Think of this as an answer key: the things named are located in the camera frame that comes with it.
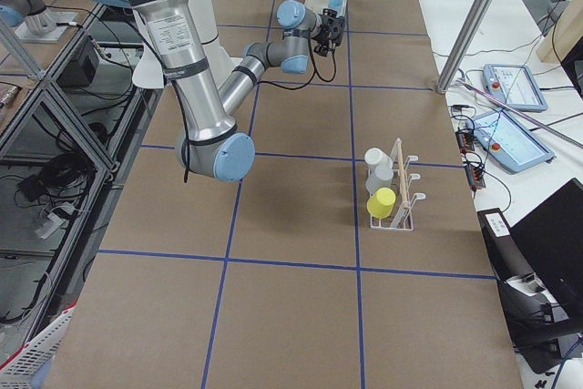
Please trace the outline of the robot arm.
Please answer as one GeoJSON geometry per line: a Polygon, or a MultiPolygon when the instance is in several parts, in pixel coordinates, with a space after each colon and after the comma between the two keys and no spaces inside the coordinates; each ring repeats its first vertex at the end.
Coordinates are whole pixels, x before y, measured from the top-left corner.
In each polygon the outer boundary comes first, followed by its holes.
{"type": "Polygon", "coordinates": [[[268,69],[302,74],[315,56],[332,56],[343,39],[347,5],[284,1],[276,12],[281,39],[253,43],[242,58],[232,58],[220,45],[211,0],[92,1],[132,10],[146,46],[134,83],[173,86],[184,125],[179,162],[189,173],[221,181],[242,179],[254,160],[254,143],[234,118],[242,101],[268,69]]]}
{"type": "MultiPolygon", "coordinates": [[[[305,3],[286,0],[280,4],[275,16],[286,36],[299,32],[300,26],[306,26],[308,19],[312,18],[314,25],[308,31],[310,39],[317,42],[313,51],[327,56],[341,44],[346,4],[347,0],[306,0],[305,3]]],[[[229,56],[220,44],[211,0],[189,0],[188,6],[216,86],[224,87],[231,72],[240,66],[242,60],[229,56]]],[[[157,89],[163,87],[163,80],[161,64],[155,58],[154,51],[146,46],[132,81],[138,87],[157,89]]]]}

